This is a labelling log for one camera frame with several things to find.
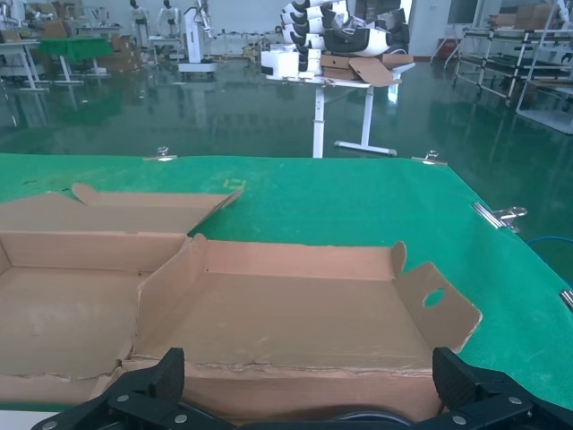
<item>green felt surface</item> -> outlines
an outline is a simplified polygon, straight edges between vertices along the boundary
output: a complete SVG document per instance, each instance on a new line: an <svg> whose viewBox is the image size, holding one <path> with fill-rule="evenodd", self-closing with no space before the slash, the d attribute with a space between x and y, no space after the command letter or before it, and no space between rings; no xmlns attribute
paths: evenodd
<svg viewBox="0 0 573 430"><path fill-rule="evenodd" d="M229 193L242 198L198 231L213 239L307 245L406 242L406 269L432 261L483 313L462 351L535 395L573 409L573 316L565 283L522 240L472 209L450 169L408 159L0 156L0 201L83 182L107 191Z"/></svg>
<svg viewBox="0 0 573 430"><path fill-rule="evenodd" d="M39 50L51 56L66 56L70 61L113 54L104 38L42 39Z"/></svg>

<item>window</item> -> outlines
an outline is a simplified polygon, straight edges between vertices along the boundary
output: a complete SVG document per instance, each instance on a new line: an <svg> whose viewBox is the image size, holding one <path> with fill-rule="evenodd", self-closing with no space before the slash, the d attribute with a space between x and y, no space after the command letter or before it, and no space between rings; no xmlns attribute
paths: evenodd
<svg viewBox="0 0 573 430"><path fill-rule="evenodd" d="M472 24L478 0L451 0L448 24Z"/></svg>

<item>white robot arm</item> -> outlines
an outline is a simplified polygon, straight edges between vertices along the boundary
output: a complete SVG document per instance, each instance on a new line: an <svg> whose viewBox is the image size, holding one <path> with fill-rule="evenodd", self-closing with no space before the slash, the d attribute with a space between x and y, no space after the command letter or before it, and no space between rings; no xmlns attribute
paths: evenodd
<svg viewBox="0 0 573 430"><path fill-rule="evenodd" d="M197 7L201 19L203 21L203 27L205 27L205 32L209 39L213 39L213 33L211 32L211 18L209 16L209 0L197 0Z"/></svg>

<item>table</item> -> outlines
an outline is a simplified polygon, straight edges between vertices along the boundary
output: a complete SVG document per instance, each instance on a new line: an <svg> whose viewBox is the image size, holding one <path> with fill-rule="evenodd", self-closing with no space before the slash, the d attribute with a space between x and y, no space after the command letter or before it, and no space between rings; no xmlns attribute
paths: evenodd
<svg viewBox="0 0 573 430"><path fill-rule="evenodd" d="M400 74L415 67L415 64L407 64L397 67L392 71L394 79L399 79ZM358 89L366 89L366 101L364 104L364 118L362 126L362 138L360 143L351 143L336 141L334 146L341 148L348 148L350 150L374 152L378 154L396 157L398 152L390 148L380 148L378 146L370 145L370 129L372 125L372 107L374 104L374 87L367 82L361 81L347 81L343 79L331 79L322 76L315 76L313 78L275 78L267 76L267 79L272 81L282 82L300 82L312 83L316 85L316 94L314 102L314 133L312 137L312 157L314 159L321 159L324 154L324 89L326 87L351 87Z"/></svg>
<svg viewBox="0 0 573 430"><path fill-rule="evenodd" d="M36 40L23 40L21 42L14 43L1 43L0 44L0 55L4 56L19 56L24 69L26 70L26 76L28 78L29 88L22 88L21 90L33 90L33 91L43 91L47 89L38 88L36 85L41 83L38 76L38 70L34 64L34 59L30 53L30 47L36 47L40 43Z"/></svg>
<svg viewBox="0 0 573 430"><path fill-rule="evenodd" d="M55 414L55 412L0 410L0 426L6 430L30 430L40 421L50 418Z"/></svg>
<svg viewBox="0 0 573 430"><path fill-rule="evenodd" d="M519 236L496 230L451 168L410 159L265 159L0 154L0 202L77 182L105 191L221 193L241 199L193 233L213 240L381 246L402 240L406 271L432 261L483 314L461 352L534 395L573 409L567 284Z"/></svg>
<svg viewBox="0 0 573 430"><path fill-rule="evenodd" d="M114 27L114 26L106 26L106 27L76 27L75 29L78 31L78 36L86 37L86 36L94 36L97 35L98 37L109 39L112 35L116 34L119 36L122 32L123 27Z"/></svg>
<svg viewBox="0 0 573 430"><path fill-rule="evenodd" d="M109 43L104 38L42 39L39 50L60 58L60 64L62 65L65 78L64 81L55 81L55 83L60 84L83 83L83 81L73 81L71 79L73 73L69 61L90 58L93 63L94 73L88 74L87 76L107 76L106 73L99 71L98 60L96 58L99 56L111 56L113 54Z"/></svg>
<svg viewBox="0 0 573 430"><path fill-rule="evenodd" d="M176 50L180 50L183 46L180 38L162 38L160 36L150 36L149 42L150 48L153 49L155 65L158 64L158 53L155 49L156 45L160 47L174 47Z"/></svg>

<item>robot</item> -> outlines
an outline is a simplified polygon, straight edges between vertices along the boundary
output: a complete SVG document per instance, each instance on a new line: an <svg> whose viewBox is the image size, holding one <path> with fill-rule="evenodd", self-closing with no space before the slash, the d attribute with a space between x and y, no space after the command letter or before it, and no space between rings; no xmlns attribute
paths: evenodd
<svg viewBox="0 0 573 430"><path fill-rule="evenodd" d="M184 19L189 63L180 63L179 72L214 73L217 70L217 65L213 63L212 60L203 58L201 52L201 32L199 30L199 26L201 25L204 34L206 34L209 39L214 39L211 31L208 0L197 0L197 4L185 12Z"/></svg>
<svg viewBox="0 0 573 430"><path fill-rule="evenodd" d="M132 35L140 47L147 48L150 45L149 14L146 9L137 5L136 0L130 0L129 4L132 7Z"/></svg>
<svg viewBox="0 0 573 430"><path fill-rule="evenodd" d="M181 36L181 14L179 9L173 7L169 0L163 0L164 7L159 11L158 17L158 34L161 36L166 36L171 39L178 39ZM169 26L169 31L163 34L162 31L167 22Z"/></svg>

